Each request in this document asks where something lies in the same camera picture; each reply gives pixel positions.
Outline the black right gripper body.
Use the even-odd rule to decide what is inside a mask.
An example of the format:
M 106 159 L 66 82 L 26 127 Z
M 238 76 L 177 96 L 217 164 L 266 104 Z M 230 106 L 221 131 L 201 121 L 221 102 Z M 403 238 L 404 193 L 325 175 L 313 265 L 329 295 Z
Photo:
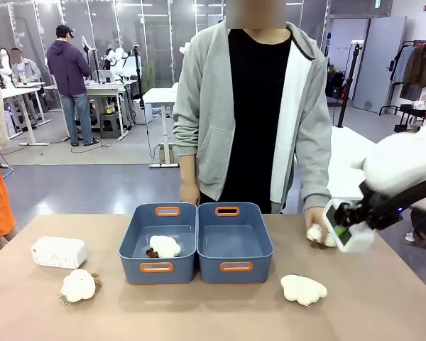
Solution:
M 402 220 L 404 192 L 384 195 L 372 190 L 366 181 L 359 189 L 364 197 L 354 207 L 355 224 L 365 222 L 371 229 L 384 230 Z

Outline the person's left hand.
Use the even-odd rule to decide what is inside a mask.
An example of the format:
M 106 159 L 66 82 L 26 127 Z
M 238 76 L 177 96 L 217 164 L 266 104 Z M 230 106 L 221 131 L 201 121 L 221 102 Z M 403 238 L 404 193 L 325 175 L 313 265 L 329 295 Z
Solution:
M 321 230 L 320 243 L 325 244 L 325 241 L 328 236 L 328 229 L 326 224 L 323 221 L 322 214 L 324 212 L 323 207 L 311 207 L 305 209 L 305 228 L 308 231 L 313 224 L 318 224 Z

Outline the person's right hand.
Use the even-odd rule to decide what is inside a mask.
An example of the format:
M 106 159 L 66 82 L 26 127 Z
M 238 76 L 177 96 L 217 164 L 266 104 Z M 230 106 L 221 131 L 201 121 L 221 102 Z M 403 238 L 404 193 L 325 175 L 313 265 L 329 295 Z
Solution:
M 198 205 L 200 203 L 200 191 L 196 183 L 181 183 L 180 201 L 188 202 L 193 205 Z

